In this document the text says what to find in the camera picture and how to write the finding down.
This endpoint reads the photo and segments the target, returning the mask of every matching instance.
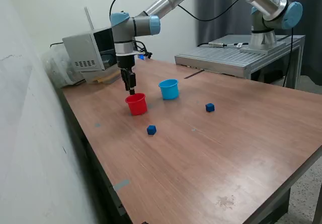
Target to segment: grey curtain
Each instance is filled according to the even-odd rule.
[[[197,0],[196,11],[200,19],[219,15],[235,0]],[[309,76],[322,86],[322,0],[291,0],[303,4],[301,22],[294,28],[295,35],[306,35],[302,63],[302,75]],[[198,22],[198,43],[209,42],[227,34],[251,33],[251,8],[240,0],[225,15],[215,21]],[[288,35],[290,31],[276,30],[276,34]]]

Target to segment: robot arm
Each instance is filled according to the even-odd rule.
[[[184,0],[156,0],[149,8],[134,18],[131,18],[128,13],[111,15],[118,66],[121,68],[125,88],[131,95],[135,94],[134,87],[136,86],[135,74],[132,72],[132,67],[135,64],[134,55],[138,54],[135,47],[135,37],[158,34],[160,19],[182,1]],[[293,28],[302,16],[302,5],[297,2],[292,3],[288,0],[246,1],[254,6],[250,47],[263,47],[263,42],[275,38],[274,29]]]

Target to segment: floor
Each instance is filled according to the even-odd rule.
[[[301,76],[299,90],[322,94],[322,86]],[[291,188],[289,212],[277,224],[311,224],[322,182],[322,157]]]

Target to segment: metal platform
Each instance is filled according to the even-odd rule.
[[[290,53],[291,37],[283,39],[284,37],[286,35],[276,36],[279,42],[285,42],[286,44],[283,47],[277,47],[275,50],[270,51],[267,55],[241,52],[241,48],[216,48],[203,45],[176,55],[176,64],[251,79],[252,73]],[[250,35],[226,35],[212,42],[233,44],[249,43],[250,40]],[[304,43],[305,36],[294,35],[292,62],[286,82],[286,86],[289,88],[297,88],[302,66]]]

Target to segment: wooden table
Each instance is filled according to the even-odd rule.
[[[64,89],[113,186],[129,181],[117,194],[133,223],[258,223],[321,156],[322,96],[206,71],[185,79],[197,71],[137,61],[148,112],[135,117],[121,79]],[[180,96],[163,101],[158,83],[172,78]]]

